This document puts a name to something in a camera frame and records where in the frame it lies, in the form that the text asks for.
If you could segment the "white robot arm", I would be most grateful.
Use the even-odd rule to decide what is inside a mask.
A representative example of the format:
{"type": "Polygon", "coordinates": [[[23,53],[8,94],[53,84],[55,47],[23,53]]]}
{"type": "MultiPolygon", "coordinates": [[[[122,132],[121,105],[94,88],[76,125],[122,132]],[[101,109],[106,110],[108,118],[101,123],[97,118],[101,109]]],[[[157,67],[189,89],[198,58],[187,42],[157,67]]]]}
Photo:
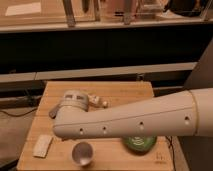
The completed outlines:
{"type": "Polygon", "coordinates": [[[90,111],[88,95],[67,91],[53,124],[61,139],[137,136],[213,137],[213,88],[186,90],[90,111]]]}

